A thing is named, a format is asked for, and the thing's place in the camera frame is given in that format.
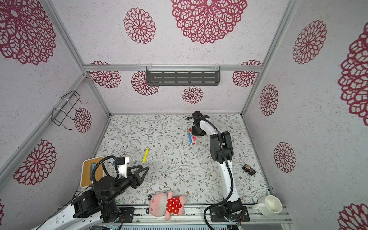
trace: mug handle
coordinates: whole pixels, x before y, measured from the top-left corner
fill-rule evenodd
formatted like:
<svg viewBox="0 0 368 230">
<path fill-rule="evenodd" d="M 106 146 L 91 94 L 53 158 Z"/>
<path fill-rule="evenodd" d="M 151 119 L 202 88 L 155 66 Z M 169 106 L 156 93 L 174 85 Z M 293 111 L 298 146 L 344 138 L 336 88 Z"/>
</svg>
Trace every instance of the mug handle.
<svg viewBox="0 0 368 230">
<path fill-rule="evenodd" d="M 259 208 L 262 208 L 262 207 L 265 207 L 266 205 L 264 203 L 260 203 L 260 204 L 255 204 L 252 206 L 253 209 L 259 209 Z"/>
</svg>

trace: blue marker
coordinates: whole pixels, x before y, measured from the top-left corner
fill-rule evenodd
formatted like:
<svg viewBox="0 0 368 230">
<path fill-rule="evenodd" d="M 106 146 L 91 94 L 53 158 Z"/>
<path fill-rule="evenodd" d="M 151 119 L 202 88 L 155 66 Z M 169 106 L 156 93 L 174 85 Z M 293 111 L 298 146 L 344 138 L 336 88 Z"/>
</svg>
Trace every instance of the blue marker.
<svg viewBox="0 0 368 230">
<path fill-rule="evenodd" d="M 192 142 L 192 138 L 190 137 L 189 128 L 187 128 L 187 135 L 188 135 L 188 138 L 189 138 L 189 142 L 192 145 L 193 142 Z"/>
</svg>

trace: black wire rack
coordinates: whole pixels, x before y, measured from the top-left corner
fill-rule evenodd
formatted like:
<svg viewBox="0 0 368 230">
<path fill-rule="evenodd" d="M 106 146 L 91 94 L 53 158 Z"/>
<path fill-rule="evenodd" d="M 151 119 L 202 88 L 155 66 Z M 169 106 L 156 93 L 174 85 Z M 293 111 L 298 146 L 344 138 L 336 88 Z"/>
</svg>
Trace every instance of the black wire rack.
<svg viewBox="0 0 368 230">
<path fill-rule="evenodd" d="M 70 103 L 70 100 L 73 98 L 73 96 L 77 99 L 77 100 L 74 102 L 74 104 Z M 64 95 L 64 96 L 62 96 L 61 98 L 62 98 L 62 99 L 65 99 L 65 100 L 67 101 L 67 103 L 65 103 L 61 108 L 57 108 L 57 107 L 52 108 L 51 120 L 52 120 L 52 122 L 53 122 L 53 123 L 55 123 L 57 126 L 62 125 L 62 126 L 63 126 L 64 128 L 66 128 L 67 130 L 72 130 L 72 128 L 67 128 L 67 127 L 65 127 L 65 126 L 63 125 L 63 121 L 64 121 L 64 120 L 65 120 L 65 118 L 67 118 L 67 117 L 69 117 L 70 119 L 74 120 L 74 118 L 71 118 L 71 117 L 69 116 L 69 113 L 70 113 L 70 111 L 71 111 L 72 109 L 75 109 L 75 111 L 77 111 L 77 109 L 74 107 L 74 106 L 75 106 L 75 104 L 76 104 L 77 102 L 80 102 L 80 103 L 81 103 L 81 104 L 83 104 L 83 105 L 88 104 L 88 102 L 87 102 L 87 103 L 83 103 L 83 102 L 80 100 L 81 96 L 80 96 L 80 95 L 79 95 L 75 90 L 73 90 L 73 91 L 71 91 L 71 92 L 69 92 L 69 93 L 65 94 L 65 95 Z M 70 110 L 66 113 L 66 112 L 65 112 L 65 110 L 64 110 L 64 107 L 65 107 L 65 105 L 67 105 L 67 104 L 70 104 L 70 105 L 71 105 L 71 108 L 70 108 Z M 57 110 L 60 110 L 61 112 L 63 112 L 63 113 L 65 114 L 64 118 L 63 118 L 61 121 L 59 121 L 58 119 L 56 119 L 56 117 L 58 116 L 58 114 L 59 114 L 59 113 L 56 113 L 56 115 L 55 115 L 55 117 L 54 117 L 54 112 L 55 112 L 55 111 L 57 111 Z"/>
</svg>

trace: plush toy leg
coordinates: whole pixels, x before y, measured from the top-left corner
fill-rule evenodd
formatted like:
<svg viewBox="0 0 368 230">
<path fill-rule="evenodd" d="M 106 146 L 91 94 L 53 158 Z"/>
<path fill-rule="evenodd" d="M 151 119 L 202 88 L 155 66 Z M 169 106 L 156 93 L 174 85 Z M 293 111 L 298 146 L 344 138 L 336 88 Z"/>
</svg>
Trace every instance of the plush toy leg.
<svg viewBox="0 0 368 230">
<path fill-rule="evenodd" d="M 170 191 L 168 194 L 167 194 L 167 199 L 171 199 L 173 197 L 173 192 Z"/>
<path fill-rule="evenodd" d="M 179 209 L 179 212 L 178 212 L 178 215 L 179 216 L 184 216 L 185 214 L 185 211 L 184 211 L 184 204 L 185 204 L 185 201 L 187 200 L 185 196 L 180 196 L 179 197 L 179 200 L 180 200 L 180 203 L 181 203 L 181 208 Z"/>
<path fill-rule="evenodd" d="M 165 212 L 165 221 L 170 220 L 170 212 L 166 211 Z"/>
</svg>

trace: leaf pattern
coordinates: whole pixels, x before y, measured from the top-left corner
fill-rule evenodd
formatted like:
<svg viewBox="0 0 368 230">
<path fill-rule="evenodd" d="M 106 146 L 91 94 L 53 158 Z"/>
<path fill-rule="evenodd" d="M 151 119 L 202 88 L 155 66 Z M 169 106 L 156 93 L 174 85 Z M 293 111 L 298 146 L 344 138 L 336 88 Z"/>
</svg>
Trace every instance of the leaf pattern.
<svg viewBox="0 0 368 230">
<path fill-rule="evenodd" d="M 142 164 L 150 170 L 137 189 L 128 188 L 117 204 L 147 204 L 147 196 L 161 191 L 186 195 L 187 203 L 216 203 L 222 200 L 222 182 L 217 164 L 210 156 L 208 136 L 190 145 L 186 134 L 189 115 L 115 115 L 112 117 L 96 156 L 129 156 L 128 166 Z M 269 190 L 239 114 L 211 114 L 212 123 L 229 131 L 233 143 L 233 174 L 243 203 L 256 203 Z M 149 147 L 146 162 L 143 156 Z M 257 171 L 249 176 L 241 167 Z M 105 164 L 114 175 L 112 164 Z"/>
</svg>

